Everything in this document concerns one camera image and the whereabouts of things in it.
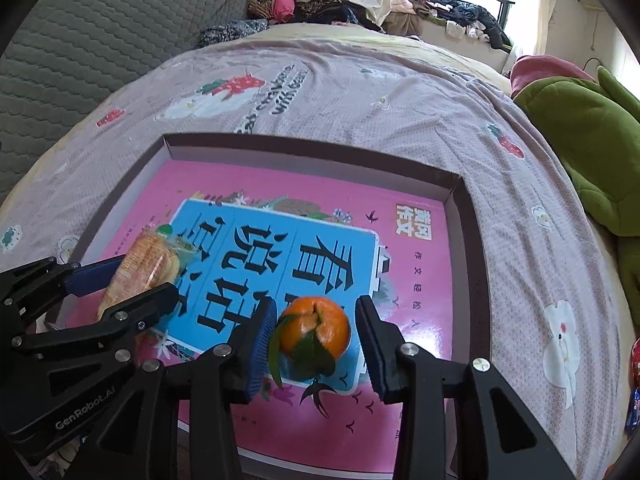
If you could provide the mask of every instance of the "metal bolt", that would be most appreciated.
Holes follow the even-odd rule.
[[[217,355],[218,357],[226,357],[229,354],[231,354],[231,346],[226,343],[222,343],[213,347],[213,355]]]
[[[145,372],[155,372],[160,367],[160,361],[158,359],[149,359],[149,361],[145,361],[142,365],[142,369]]]
[[[116,352],[116,361],[119,363],[126,363],[131,359],[131,352],[127,349],[120,349]]]
[[[414,356],[420,351],[420,347],[415,343],[403,343],[400,347],[400,351],[404,355]]]
[[[489,361],[487,361],[486,359],[484,359],[483,357],[476,357],[473,360],[472,363],[473,367],[478,370],[479,372],[485,372],[487,371],[489,368],[491,368],[491,364],[489,363]]]

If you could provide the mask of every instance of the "gray quilted fabric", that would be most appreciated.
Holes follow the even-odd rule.
[[[40,0],[0,57],[0,203],[101,101],[246,17],[246,0]]]

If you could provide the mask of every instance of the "green plush toy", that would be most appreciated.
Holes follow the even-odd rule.
[[[640,325],[640,102],[603,66],[598,81],[541,79],[514,102],[551,145],[585,211],[620,237],[620,277]]]

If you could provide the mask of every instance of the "packaged bread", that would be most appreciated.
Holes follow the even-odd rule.
[[[116,270],[98,308],[97,319],[109,307],[162,283],[173,283],[180,272],[178,249],[165,236],[145,228]]]

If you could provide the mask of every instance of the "blue rectangle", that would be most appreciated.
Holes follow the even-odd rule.
[[[343,307],[351,341],[324,382],[343,393],[357,385],[363,365],[355,329],[356,299],[370,294],[378,260],[373,231],[269,210],[185,200],[172,227],[200,249],[176,281],[185,305],[160,329],[203,352],[253,315],[262,296],[278,314],[299,296],[327,296]]]

